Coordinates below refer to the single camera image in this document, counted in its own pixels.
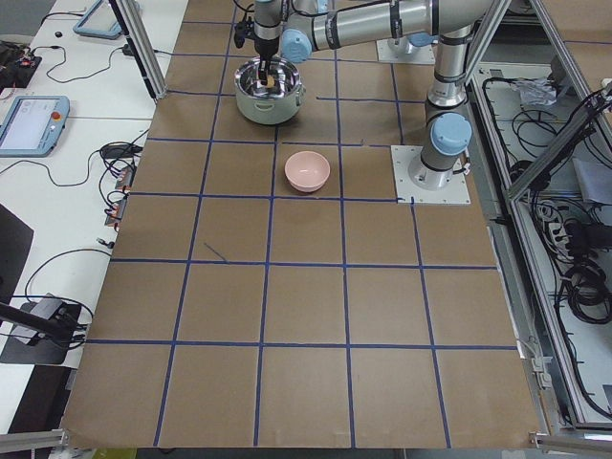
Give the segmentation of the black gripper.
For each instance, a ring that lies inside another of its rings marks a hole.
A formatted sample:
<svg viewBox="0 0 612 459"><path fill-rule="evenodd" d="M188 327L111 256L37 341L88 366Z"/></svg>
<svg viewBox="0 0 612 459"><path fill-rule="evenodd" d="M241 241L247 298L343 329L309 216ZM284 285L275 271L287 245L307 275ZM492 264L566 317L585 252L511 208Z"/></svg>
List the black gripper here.
<svg viewBox="0 0 612 459"><path fill-rule="evenodd" d="M254 48L260 56L259 81L262 84L267 84L268 76L272 76L277 82L277 59L274 56L278 52L278 38L264 39L256 35L254 37Z"/></svg>

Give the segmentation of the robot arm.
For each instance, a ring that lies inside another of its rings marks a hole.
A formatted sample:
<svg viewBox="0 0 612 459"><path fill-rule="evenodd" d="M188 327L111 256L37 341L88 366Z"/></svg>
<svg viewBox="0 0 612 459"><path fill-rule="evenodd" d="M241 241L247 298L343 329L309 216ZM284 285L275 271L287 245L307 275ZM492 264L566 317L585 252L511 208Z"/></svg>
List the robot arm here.
<svg viewBox="0 0 612 459"><path fill-rule="evenodd" d="M257 1L251 36L266 79L272 59L302 62L314 52L426 33L438 39L433 80L426 95L427 138L408 167L413 184L438 191L466 152L472 130L460 108L467 100L466 58L474 23L489 1L373 1L328 9L322 1Z"/></svg>

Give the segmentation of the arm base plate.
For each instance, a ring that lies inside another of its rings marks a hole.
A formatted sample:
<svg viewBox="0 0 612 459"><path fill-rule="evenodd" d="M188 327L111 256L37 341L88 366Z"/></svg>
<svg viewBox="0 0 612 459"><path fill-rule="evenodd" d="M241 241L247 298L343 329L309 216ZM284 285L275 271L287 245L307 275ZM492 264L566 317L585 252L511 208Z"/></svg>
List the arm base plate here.
<svg viewBox="0 0 612 459"><path fill-rule="evenodd" d="M467 206L466 174L457 159L450 170L434 171L422 162L420 145L392 145L391 157L399 204Z"/></svg>

